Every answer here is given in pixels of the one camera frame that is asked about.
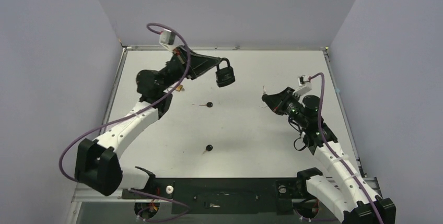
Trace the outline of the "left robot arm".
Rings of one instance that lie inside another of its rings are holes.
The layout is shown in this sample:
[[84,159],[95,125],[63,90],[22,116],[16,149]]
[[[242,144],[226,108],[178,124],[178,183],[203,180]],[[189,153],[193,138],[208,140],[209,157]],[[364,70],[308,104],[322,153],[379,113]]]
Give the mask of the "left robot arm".
[[223,58],[201,55],[185,46],[171,50],[172,56],[160,70],[144,69],[136,76],[139,100],[111,128],[90,140],[83,138],[77,147],[74,178],[104,196],[116,190],[135,189],[143,198],[154,195],[155,175],[141,167],[125,168],[120,158],[129,145],[150,125],[160,120],[172,102],[172,85],[184,79],[195,80],[218,67]]

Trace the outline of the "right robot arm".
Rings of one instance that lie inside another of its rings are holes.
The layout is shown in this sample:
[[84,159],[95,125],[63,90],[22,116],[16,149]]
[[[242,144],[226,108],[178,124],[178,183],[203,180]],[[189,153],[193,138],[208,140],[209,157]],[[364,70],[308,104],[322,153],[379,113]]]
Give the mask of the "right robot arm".
[[321,116],[321,98],[301,98],[288,87],[273,95],[263,94],[262,101],[273,113],[286,115],[299,126],[306,148],[335,182],[329,182],[318,168],[299,171],[294,183],[299,195],[315,197],[341,223],[395,223],[395,204],[372,189],[349,161]]

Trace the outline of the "small brass padlock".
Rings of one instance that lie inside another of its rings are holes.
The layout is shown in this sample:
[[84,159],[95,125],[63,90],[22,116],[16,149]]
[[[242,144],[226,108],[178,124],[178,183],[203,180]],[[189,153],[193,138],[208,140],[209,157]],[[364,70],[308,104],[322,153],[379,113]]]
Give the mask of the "small brass padlock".
[[183,85],[179,85],[179,86],[177,86],[177,87],[175,88],[175,91],[177,91],[177,92],[184,92],[184,91],[185,91],[185,88],[184,88]]

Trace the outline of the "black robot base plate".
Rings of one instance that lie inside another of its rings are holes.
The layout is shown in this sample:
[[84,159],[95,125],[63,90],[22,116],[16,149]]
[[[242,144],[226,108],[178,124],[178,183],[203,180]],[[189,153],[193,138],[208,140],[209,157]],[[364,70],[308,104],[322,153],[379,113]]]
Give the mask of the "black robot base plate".
[[[318,200],[300,186],[296,178],[158,178],[143,191],[173,199],[172,214],[187,207],[191,214],[318,213]],[[220,208],[204,208],[204,202]]]

